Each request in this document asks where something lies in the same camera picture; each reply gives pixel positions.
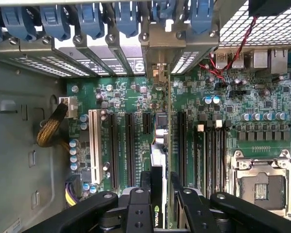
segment ventilation grille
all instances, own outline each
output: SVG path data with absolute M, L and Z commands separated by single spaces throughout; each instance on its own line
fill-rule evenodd
M 220 30 L 220 47 L 239 46 L 249 28 L 248 1 Z M 259 17 L 246 46 L 291 45 L 291 8 L 278 16 Z
M 74 73 L 78 76 L 89 76 L 89 74 L 83 72 L 82 70 L 75 68 L 72 65 L 69 65 L 66 62 L 63 62 L 55 57 L 49 56 L 49 57 L 39 57 L 39 59 L 42 59 L 43 61 L 46 61 L 48 63 L 51 63 L 57 67 L 60 67 L 62 69 L 65 69 L 67 71 L 69 71 L 70 73 Z
M 64 73 L 60 70 L 45 66 L 43 64 L 40 64 L 38 62 L 35 62 L 33 60 L 30 60 L 28 58 L 25 57 L 20 57 L 20 58 L 10 58 L 10 60 L 15 61 L 15 62 L 19 62 L 22 63 L 23 65 L 29 66 L 29 67 L 33 67 L 51 74 L 55 74 L 61 77 L 70 77 L 70 74 Z

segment ram slot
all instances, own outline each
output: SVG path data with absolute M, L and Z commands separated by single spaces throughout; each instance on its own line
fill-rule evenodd
M 225 192 L 226 186 L 226 129 L 221 130 L 221 185 L 220 192 Z
M 186 186 L 186 113 L 178 112 L 178 167 L 182 185 Z
M 118 133 L 117 133 L 117 117 L 116 114 L 109 115 L 109 134 L 111 142 L 111 182 L 112 188 L 119 187 L 119 169 L 118 169 Z
M 129 187 L 136 184 L 136 158 L 135 158 L 135 127 L 133 113 L 125 114 L 126 127 L 126 159 L 127 159 L 127 182 Z
M 88 110 L 92 183 L 100 184 L 102 174 L 100 110 Z

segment screw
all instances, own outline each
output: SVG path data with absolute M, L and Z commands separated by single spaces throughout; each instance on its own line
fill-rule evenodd
M 10 44 L 11 45 L 17 45 L 18 40 L 16 38 L 9 38 Z
M 190 189 L 184 189 L 183 192 L 186 193 L 186 194 L 192 193 L 192 191 Z
M 225 199 L 225 196 L 224 196 L 223 194 L 218 194 L 218 195 L 217 195 L 217 198 L 218 198 L 218 199 Z
M 106 194 L 105 196 L 103 196 L 104 198 L 111 198 L 113 195 L 112 194 Z
M 77 44 L 80 44 L 81 42 L 82 42 L 82 36 L 81 35 L 75 35 L 74 37 L 73 37 L 73 41 L 75 42 L 75 43 L 77 43 Z
M 136 193 L 143 193 L 144 191 L 142 189 L 137 189 L 135 192 Z
M 178 40 L 180 40 L 180 39 L 182 38 L 182 32 L 177 32 L 177 33 L 176 33 L 176 38 L 177 38 Z
M 42 43 L 48 45 L 50 43 L 51 38 L 49 36 L 42 37 Z

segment pcie slot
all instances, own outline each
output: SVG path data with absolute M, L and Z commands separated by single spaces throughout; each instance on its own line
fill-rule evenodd
M 182 185 L 186 185 L 186 113 L 178 112 L 178 167 Z
M 100 184 L 102 174 L 100 110 L 88 110 L 92 183 Z
M 135 127 L 134 115 L 125 113 L 126 125 L 126 158 L 127 158 L 127 182 L 129 187 L 136 184 L 136 158 L 135 158 Z
M 119 169 L 118 169 L 118 133 L 117 133 L 117 119 L 116 114 L 109 115 L 109 134 L 111 139 L 111 183 L 112 188 L 119 187 Z

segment screw hole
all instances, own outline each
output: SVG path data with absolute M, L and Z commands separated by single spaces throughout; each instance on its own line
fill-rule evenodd
M 142 215 L 143 211 L 142 210 L 136 210 L 137 215 Z
M 206 223 L 206 222 L 202 223 L 202 227 L 203 227 L 204 229 L 207 229 L 207 228 L 208 228 L 207 223 Z
M 135 227 L 136 228 L 142 228 L 144 225 L 143 225 L 143 223 L 142 222 L 137 222 L 136 224 L 135 224 Z

